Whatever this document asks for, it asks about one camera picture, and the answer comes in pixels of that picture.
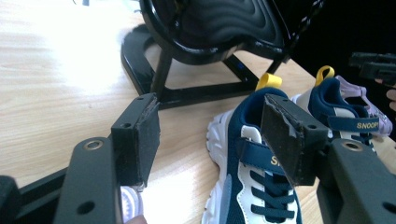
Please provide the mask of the red and black shoe rack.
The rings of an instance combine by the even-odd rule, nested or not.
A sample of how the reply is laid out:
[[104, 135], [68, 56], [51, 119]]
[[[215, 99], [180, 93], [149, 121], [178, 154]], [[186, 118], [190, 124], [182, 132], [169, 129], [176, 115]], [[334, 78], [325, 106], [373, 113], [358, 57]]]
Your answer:
[[[138, 0], [144, 22], [128, 33], [121, 61], [140, 95], [154, 93], [162, 108], [252, 93], [259, 79], [234, 55], [238, 50], [286, 63], [326, 0]], [[165, 86], [172, 61], [224, 63], [234, 83], [182, 89]]]

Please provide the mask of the navy and white sneaker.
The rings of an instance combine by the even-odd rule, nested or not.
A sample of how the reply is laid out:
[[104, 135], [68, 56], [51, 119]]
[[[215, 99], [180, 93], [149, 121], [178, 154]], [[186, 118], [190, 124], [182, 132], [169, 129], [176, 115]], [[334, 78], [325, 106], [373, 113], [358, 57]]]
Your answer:
[[322, 66], [312, 89], [290, 98], [304, 111], [328, 128], [328, 138], [360, 142], [375, 152], [373, 133], [379, 130], [379, 118], [372, 117], [362, 105], [348, 103], [334, 70]]
[[284, 97], [282, 79], [266, 73], [237, 108], [208, 124], [206, 148], [219, 180], [201, 224], [302, 224], [297, 193], [277, 157], [262, 140], [264, 95]]

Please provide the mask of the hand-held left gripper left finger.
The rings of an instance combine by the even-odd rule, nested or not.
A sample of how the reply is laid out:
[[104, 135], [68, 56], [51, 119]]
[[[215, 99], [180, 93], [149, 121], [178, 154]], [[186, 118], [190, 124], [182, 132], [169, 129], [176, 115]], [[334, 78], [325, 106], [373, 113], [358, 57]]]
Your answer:
[[53, 224], [122, 224], [120, 188], [144, 188], [160, 144], [154, 93], [135, 98], [110, 136], [78, 143], [72, 153]]

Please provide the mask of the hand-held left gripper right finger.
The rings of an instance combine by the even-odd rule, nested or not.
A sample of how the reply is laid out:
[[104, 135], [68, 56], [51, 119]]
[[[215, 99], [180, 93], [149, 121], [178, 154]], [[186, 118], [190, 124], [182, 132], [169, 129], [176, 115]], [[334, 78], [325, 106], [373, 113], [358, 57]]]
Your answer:
[[293, 186], [319, 180], [324, 224], [396, 224], [396, 176], [357, 141], [328, 138], [328, 128], [282, 96], [263, 100], [262, 138]]

